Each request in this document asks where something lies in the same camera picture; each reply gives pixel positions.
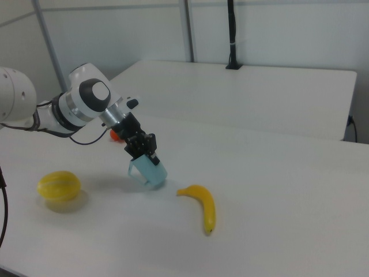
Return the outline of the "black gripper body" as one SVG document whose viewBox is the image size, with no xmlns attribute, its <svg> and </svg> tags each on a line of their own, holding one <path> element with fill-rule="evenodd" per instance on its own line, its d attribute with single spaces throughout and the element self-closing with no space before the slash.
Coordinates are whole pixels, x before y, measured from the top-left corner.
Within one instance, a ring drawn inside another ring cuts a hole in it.
<svg viewBox="0 0 369 277">
<path fill-rule="evenodd" d="M 157 149 L 155 134 L 145 133 L 132 113 L 127 113 L 120 123 L 112 127 L 112 130 L 125 141 L 125 151 L 131 157 L 139 158 L 142 155 L 150 157 Z"/>
</svg>

